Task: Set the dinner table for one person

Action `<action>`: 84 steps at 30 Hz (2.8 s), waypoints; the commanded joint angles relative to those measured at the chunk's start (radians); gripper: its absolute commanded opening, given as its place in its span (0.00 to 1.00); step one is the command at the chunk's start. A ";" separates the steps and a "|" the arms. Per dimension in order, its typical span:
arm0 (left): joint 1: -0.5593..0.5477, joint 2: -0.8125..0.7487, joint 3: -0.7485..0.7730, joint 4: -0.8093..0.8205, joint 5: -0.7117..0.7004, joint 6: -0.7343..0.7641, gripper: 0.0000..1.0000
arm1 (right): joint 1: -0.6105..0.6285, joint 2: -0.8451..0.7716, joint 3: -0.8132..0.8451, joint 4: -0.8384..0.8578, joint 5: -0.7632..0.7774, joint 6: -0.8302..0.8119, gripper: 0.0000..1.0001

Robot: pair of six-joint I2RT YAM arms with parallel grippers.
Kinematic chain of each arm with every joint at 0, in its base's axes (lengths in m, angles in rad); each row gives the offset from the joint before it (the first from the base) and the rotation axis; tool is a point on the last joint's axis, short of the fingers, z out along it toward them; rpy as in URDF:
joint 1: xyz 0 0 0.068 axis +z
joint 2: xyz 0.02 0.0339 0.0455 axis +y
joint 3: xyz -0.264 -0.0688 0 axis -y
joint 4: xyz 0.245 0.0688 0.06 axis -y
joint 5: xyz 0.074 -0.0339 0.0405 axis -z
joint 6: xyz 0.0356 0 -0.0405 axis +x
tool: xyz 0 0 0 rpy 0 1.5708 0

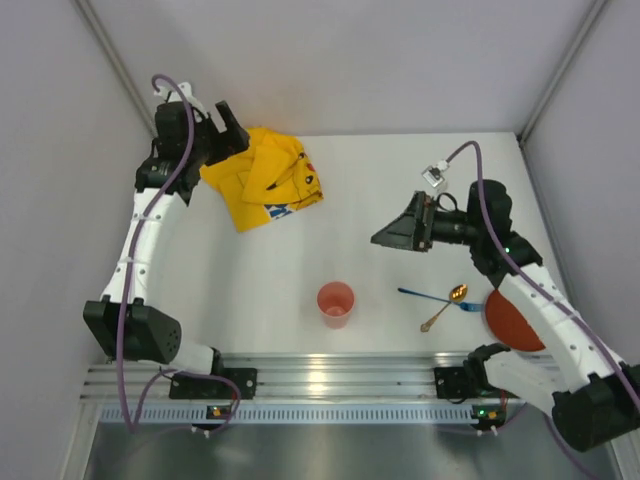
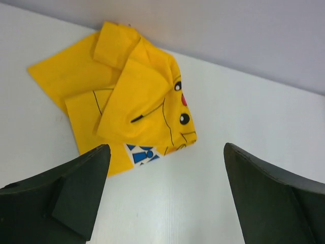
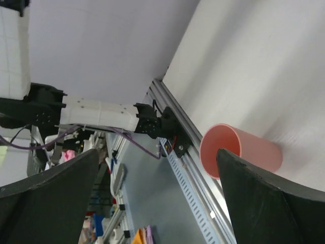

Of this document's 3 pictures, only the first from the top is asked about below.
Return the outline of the yellow pikachu cloth placemat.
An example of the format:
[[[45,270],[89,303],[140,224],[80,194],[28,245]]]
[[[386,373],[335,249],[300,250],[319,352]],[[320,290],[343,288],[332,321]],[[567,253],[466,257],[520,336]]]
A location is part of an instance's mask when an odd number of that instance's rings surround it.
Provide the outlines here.
[[[223,198],[235,229],[244,233],[324,199],[303,144],[268,128],[248,130],[249,148],[200,168],[201,179]]]

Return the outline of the gold ornate spoon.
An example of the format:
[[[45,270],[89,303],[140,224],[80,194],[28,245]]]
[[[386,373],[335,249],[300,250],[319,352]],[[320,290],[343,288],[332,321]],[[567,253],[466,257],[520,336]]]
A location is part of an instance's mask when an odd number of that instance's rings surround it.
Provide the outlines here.
[[[437,320],[439,319],[439,317],[441,316],[441,314],[450,306],[453,305],[459,305],[462,302],[465,301],[466,296],[468,294],[468,285],[467,284],[460,284],[456,287],[454,287],[450,292],[449,292],[449,302],[447,305],[443,306],[442,308],[440,308],[432,317],[430,317],[426,322],[424,322],[421,326],[420,326],[420,332],[421,333],[427,333],[431,327],[437,322]]]

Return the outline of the blue metal fork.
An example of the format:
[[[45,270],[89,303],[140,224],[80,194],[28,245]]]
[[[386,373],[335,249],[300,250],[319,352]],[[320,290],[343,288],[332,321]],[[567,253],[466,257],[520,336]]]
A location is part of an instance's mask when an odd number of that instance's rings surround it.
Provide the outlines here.
[[[445,299],[445,298],[441,298],[441,297],[437,297],[437,296],[433,296],[433,295],[428,295],[428,294],[424,294],[424,293],[420,293],[420,292],[416,292],[413,290],[409,290],[406,288],[402,288],[402,287],[398,287],[397,291],[403,294],[407,294],[407,295],[412,295],[412,296],[416,296],[416,297],[421,297],[421,298],[425,298],[425,299],[429,299],[429,300],[434,300],[434,301],[438,301],[441,303],[445,303],[445,304],[450,304],[451,300],[449,299]],[[483,303],[473,303],[473,302],[467,302],[467,301],[462,301],[460,303],[458,303],[458,307],[463,310],[463,311],[467,311],[467,312],[482,312],[485,308],[485,305]]]

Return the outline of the pink plastic cup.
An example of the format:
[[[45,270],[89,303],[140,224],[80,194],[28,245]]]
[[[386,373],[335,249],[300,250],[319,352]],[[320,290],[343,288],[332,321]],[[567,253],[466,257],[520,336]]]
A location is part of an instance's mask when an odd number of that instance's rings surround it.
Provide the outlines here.
[[[339,281],[323,285],[316,295],[316,305],[325,325],[331,329],[346,326],[355,306],[355,294],[351,287]]]

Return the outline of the red round plate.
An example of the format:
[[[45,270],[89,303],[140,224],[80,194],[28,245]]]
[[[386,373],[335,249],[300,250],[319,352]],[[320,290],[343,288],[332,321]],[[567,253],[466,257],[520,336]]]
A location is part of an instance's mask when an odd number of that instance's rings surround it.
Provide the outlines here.
[[[529,353],[545,349],[525,318],[498,290],[488,295],[484,318],[495,338],[511,349]]]

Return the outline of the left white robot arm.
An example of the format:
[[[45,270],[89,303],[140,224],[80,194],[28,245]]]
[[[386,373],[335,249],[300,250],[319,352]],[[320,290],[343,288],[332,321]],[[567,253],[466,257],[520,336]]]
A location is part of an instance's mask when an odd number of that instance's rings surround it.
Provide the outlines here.
[[[83,318],[104,353],[114,359],[155,362],[177,370],[219,375],[213,347],[184,338],[180,322],[159,308],[161,275],[169,244],[185,214],[202,166],[215,165],[249,147],[249,135],[229,105],[209,113],[166,101],[155,113],[157,135],[135,175],[130,227],[114,273],[100,299],[87,301]]]

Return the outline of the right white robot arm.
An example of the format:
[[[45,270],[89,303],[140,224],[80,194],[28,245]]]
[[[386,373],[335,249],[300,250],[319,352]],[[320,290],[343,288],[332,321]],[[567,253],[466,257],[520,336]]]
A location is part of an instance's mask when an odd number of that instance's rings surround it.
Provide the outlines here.
[[[464,211],[442,211],[424,191],[376,232],[375,245],[426,252],[434,243],[465,245],[476,269],[536,333],[560,370],[553,377],[494,343],[463,363],[473,391],[505,390],[553,421],[563,440],[586,452],[639,427],[639,368],[622,360],[579,318],[541,256],[515,232],[512,199],[495,180],[471,184]]]

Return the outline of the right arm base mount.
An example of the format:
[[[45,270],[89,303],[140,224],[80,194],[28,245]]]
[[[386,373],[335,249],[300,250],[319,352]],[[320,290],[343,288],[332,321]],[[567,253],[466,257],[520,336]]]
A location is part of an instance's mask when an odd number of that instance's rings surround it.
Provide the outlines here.
[[[433,369],[436,396],[441,400],[462,403],[470,399],[499,399],[497,389],[481,389],[473,386],[470,377],[461,366],[435,367]]]

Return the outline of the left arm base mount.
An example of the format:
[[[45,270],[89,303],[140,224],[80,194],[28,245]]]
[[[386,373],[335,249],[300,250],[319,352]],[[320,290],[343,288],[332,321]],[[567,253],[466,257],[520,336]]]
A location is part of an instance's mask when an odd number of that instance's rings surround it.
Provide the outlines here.
[[[241,400],[254,398],[258,377],[258,371],[255,368],[226,368],[222,377],[236,385]],[[169,398],[172,400],[230,400],[236,399],[237,394],[224,382],[178,373],[171,381]]]

